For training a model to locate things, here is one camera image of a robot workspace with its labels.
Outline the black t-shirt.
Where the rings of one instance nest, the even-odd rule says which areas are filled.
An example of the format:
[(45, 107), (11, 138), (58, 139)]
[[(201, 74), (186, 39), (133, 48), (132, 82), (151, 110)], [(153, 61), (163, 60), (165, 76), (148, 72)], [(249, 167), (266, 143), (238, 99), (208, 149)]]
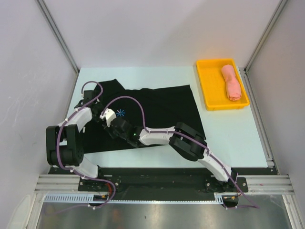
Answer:
[[(167, 128), (185, 123), (204, 135), (202, 121), (189, 85), (158, 89), (125, 89), (116, 79), (100, 82), (95, 90), (102, 92), (102, 104), (110, 105), (116, 113), (124, 112), (124, 119), (132, 125), (148, 128)], [(132, 149), (121, 138), (112, 139), (101, 122), (90, 121), (82, 137), (84, 153)]]

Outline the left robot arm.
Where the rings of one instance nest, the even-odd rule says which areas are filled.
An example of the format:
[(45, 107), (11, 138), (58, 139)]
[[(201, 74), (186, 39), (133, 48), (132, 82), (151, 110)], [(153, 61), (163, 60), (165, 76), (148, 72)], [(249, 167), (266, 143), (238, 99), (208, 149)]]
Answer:
[(60, 124), (46, 128), (48, 164), (89, 179), (89, 186), (96, 191), (104, 188), (105, 178), (98, 175), (99, 167), (84, 157), (82, 134), (87, 123), (100, 118), (101, 94), (94, 90), (83, 91), (74, 112)]

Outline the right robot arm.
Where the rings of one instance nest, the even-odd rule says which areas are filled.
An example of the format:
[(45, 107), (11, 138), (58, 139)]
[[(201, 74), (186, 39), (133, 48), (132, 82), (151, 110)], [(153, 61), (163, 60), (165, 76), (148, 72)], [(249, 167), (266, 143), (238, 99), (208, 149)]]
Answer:
[(169, 145), (188, 161), (199, 162), (220, 182), (224, 191), (237, 186), (237, 173), (214, 155), (205, 137), (185, 123), (168, 128), (133, 126), (121, 117), (106, 121), (103, 128), (116, 139), (121, 138), (135, 148)]

